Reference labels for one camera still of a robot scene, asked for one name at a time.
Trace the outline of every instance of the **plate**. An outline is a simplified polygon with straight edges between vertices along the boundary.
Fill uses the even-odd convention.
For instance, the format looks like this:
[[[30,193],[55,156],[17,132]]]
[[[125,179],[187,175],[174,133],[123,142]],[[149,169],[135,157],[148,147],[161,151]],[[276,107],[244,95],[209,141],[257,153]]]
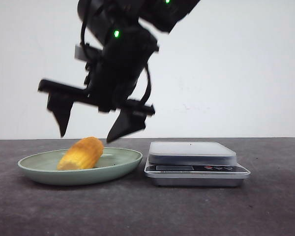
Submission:
[[[141,162],[135,150],[106,147],[95,167],[86,170],[57,171],[57,164],[68,149],[31,155],[18,162],[24,175],[50,185],[84,185],[110,181],[132,172]]]

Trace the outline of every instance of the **green led light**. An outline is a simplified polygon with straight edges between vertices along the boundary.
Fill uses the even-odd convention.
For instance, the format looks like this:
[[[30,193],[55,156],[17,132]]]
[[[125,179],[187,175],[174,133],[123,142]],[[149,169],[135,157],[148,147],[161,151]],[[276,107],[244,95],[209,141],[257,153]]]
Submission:
[[[114,37],[115,38],[119,38],[120,37],[120,31],[119,30],[115,30],[114,31]]]

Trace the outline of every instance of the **robotic arm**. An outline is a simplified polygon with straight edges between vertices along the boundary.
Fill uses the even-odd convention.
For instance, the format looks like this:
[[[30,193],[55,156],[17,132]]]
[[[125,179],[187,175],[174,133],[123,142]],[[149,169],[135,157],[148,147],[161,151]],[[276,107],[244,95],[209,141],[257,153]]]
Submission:
[[[155,114],[154,107],[146,105],[151,93],[148,59],[158,46],[156,38],[138,20],[145,19],[160,31],[170,32],[199,1],[80,0],[78,14],[83,24],[75,57],[87,63],[86,88],[47,79],[41,80],[38,88],[49,94],[47,108],[54,114],[61,136],[65,135],[74,102],[97,106],[105,113],[120,109],[108,143],[145,129],[147,116]],[[85,43],[86,28],[103,45],[102,50]],[[141,100],[128,99],[143,69],[147,71],[147,90]]]

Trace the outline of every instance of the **scale weighing platform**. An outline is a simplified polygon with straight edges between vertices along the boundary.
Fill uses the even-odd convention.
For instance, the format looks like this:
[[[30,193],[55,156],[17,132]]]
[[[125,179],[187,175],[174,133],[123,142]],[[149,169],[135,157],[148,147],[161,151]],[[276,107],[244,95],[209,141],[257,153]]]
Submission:
[[[250,171],[215,142],[152,142],[145,174],[159,186],[237,187]]]

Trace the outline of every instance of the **gray table surface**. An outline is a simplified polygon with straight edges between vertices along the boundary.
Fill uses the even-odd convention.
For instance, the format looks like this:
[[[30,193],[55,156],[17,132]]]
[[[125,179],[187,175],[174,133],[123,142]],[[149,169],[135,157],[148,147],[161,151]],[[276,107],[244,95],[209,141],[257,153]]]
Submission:
[[[240,188],[157,187],[144,176],[151,141],[217,141],[251,177]],[[295,236],[295,138],[120,139],[143,153],[132,173],[87,186],[25,178],[21,158],[76,140],[0,141],[0,236]]]

